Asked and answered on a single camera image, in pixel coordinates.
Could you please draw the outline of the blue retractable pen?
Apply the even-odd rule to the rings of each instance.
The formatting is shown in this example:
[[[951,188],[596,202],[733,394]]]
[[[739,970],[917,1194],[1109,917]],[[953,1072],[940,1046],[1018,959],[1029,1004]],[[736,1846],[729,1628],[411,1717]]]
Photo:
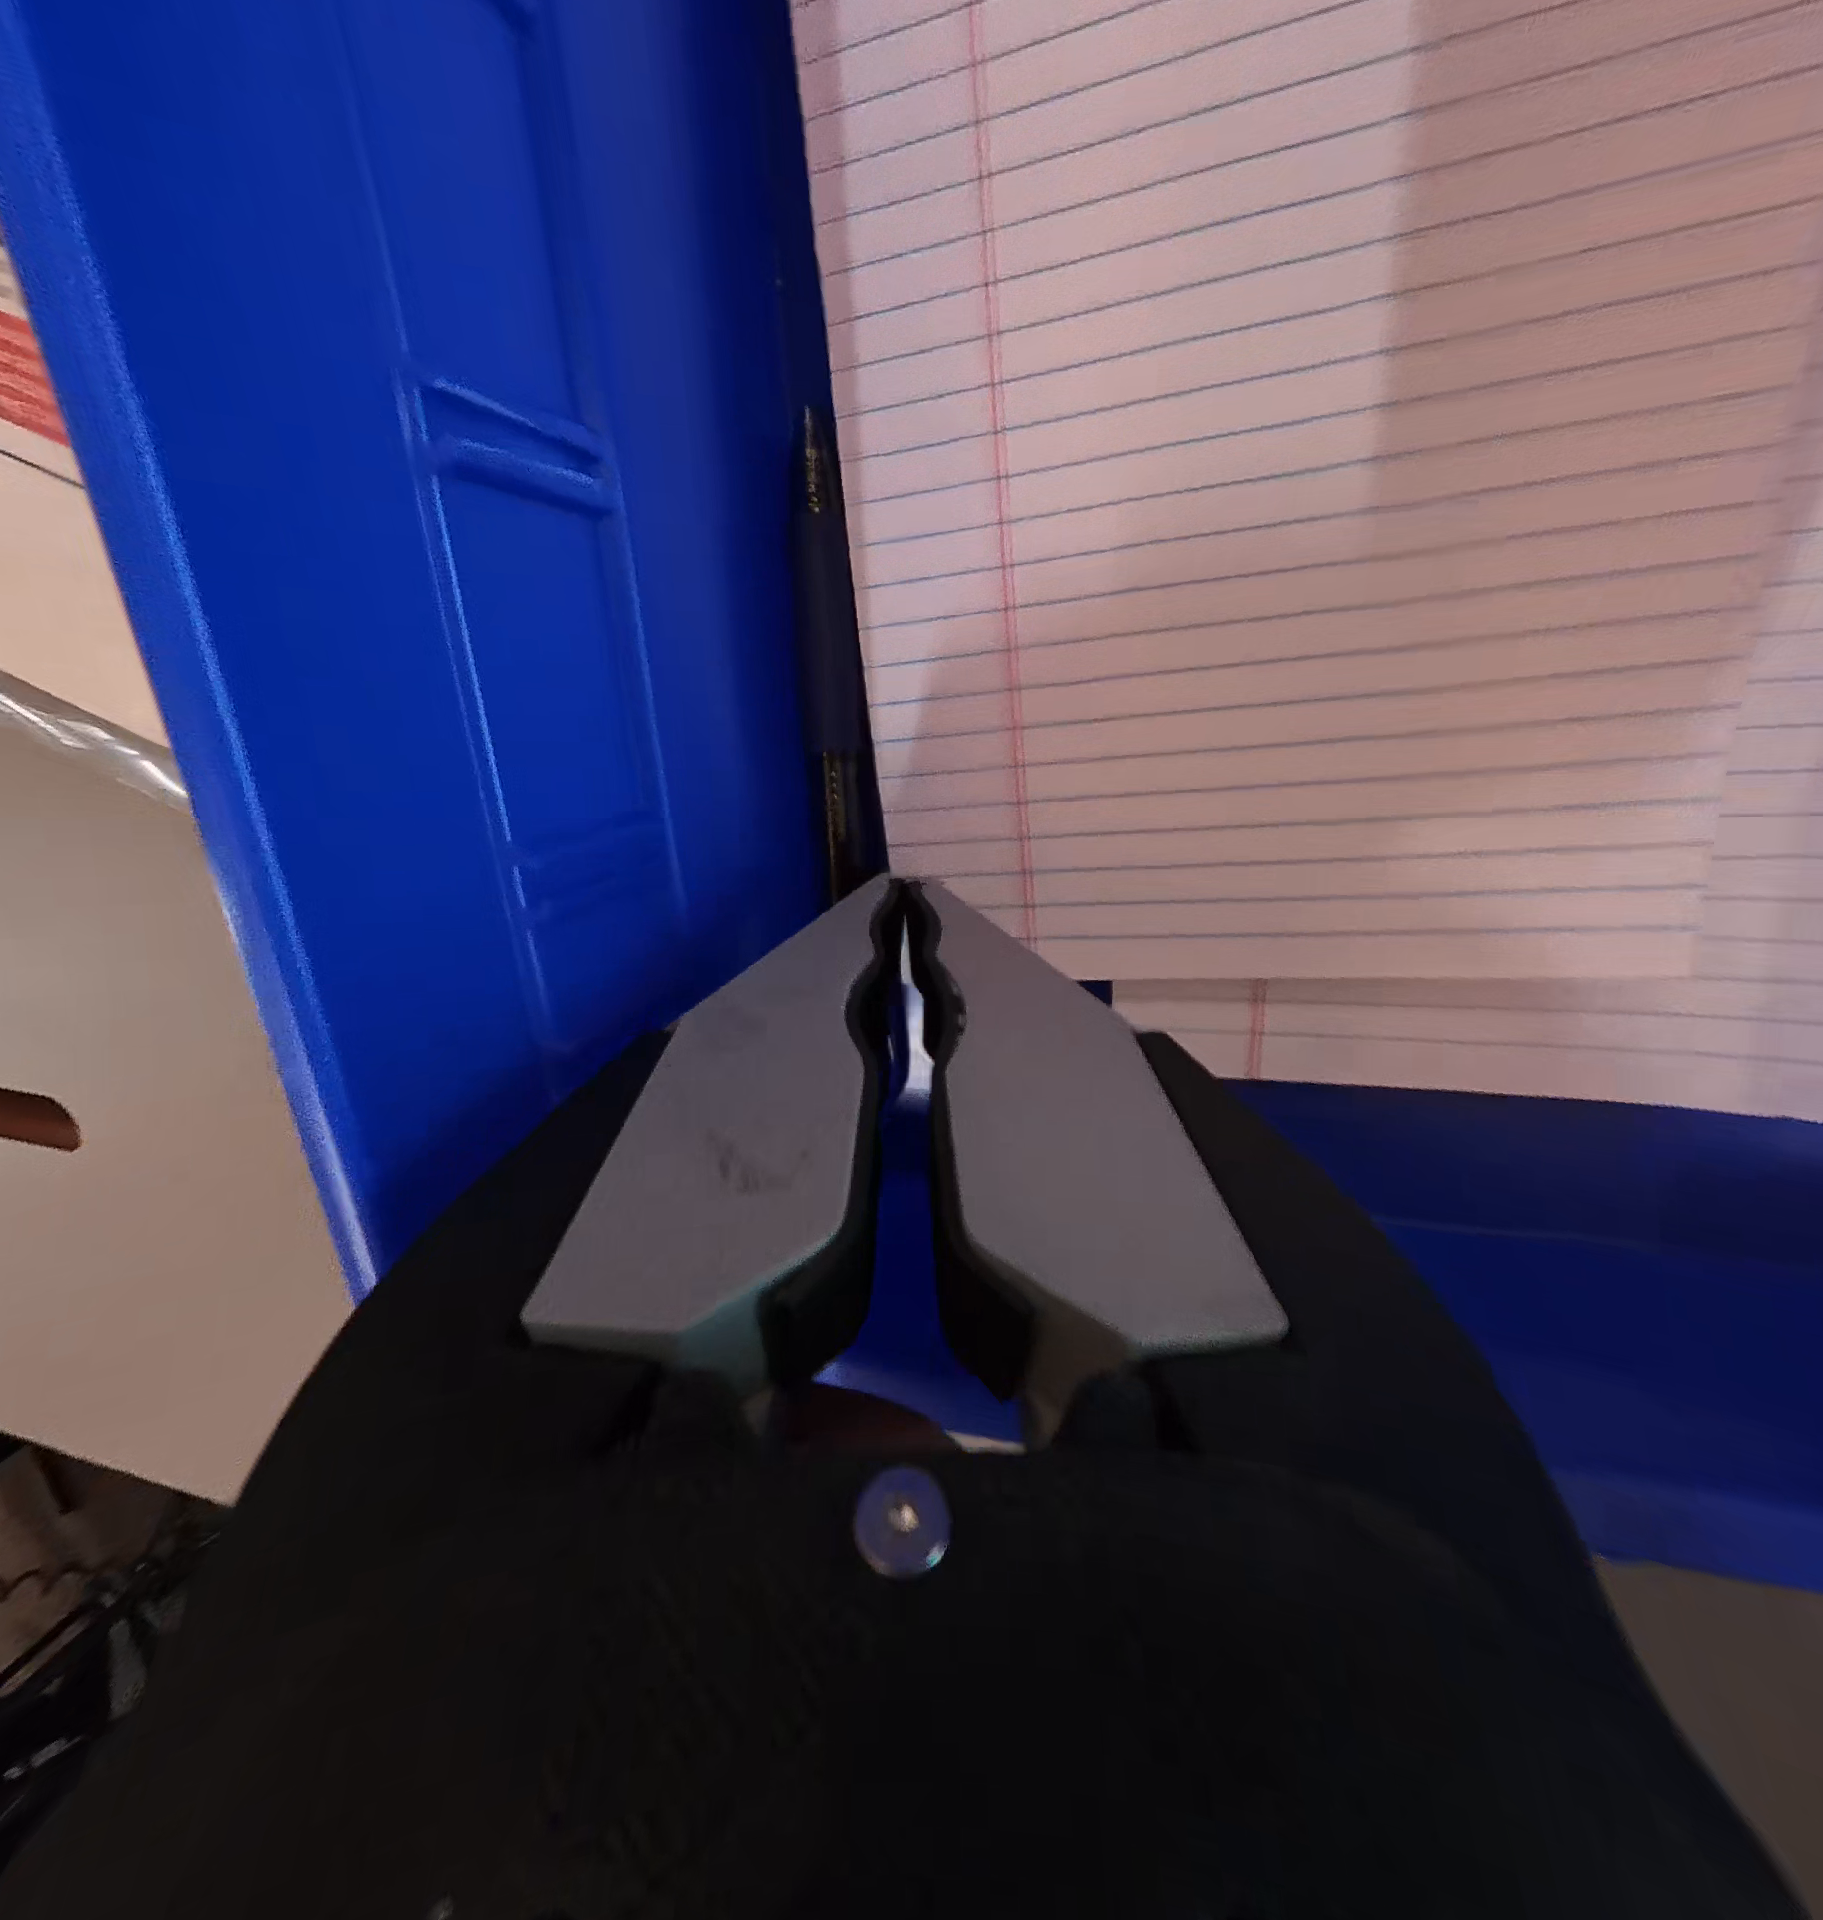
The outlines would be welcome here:
[[[803,733],[827,898],[835,905],[874,875],[865,802],[869,711],[833,445],[812,404],[799,416],[791,545]]]

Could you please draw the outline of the white lined legal pad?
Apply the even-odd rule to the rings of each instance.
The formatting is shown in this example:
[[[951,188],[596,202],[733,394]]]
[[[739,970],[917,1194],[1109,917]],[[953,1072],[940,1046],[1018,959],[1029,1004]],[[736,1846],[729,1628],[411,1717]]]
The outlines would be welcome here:
[[[1823,1123],[1823,304],[1797,419],[1691,977],[1162,981],[1124,1015],[1227,1077]]]
[[[791,14],[897,869],[1085,977],[1687,974],[1823,3]]]

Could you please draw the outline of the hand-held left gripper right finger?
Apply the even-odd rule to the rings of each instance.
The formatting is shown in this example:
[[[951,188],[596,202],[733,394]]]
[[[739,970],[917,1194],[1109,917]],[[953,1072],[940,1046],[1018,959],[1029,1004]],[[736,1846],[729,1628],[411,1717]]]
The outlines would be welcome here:
[[[1053,1435],[1090,1382],[1275,1348],[1287,1316],[1134,1028],[943,882],[915,884],[953,1355]]]

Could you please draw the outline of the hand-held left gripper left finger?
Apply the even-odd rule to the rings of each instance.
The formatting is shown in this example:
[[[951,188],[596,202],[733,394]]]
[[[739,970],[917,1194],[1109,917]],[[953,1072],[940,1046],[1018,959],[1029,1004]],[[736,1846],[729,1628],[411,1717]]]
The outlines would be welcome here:
[[[877,877],[673,1027],[522,1307],[534,1343],[797,1384],[853,1342],[903,921]]]

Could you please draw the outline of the blue plastic bin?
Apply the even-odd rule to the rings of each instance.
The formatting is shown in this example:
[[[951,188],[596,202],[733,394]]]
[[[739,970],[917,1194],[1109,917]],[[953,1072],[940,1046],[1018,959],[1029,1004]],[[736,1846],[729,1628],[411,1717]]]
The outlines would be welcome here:
[[[2,235],[360,1293],[840,905],[808,404],[850,516],[793,6],[0,5]],[[858,635],[905,921],[874,1307],[819,1374],[1013,1439],[940,1321],[925,878]],[[1120,981],[1019,942],[1333,1166],[1599,1556],[1823,1593],[1823,1123],[1227,1077],[1120,989],[1521,979]]]

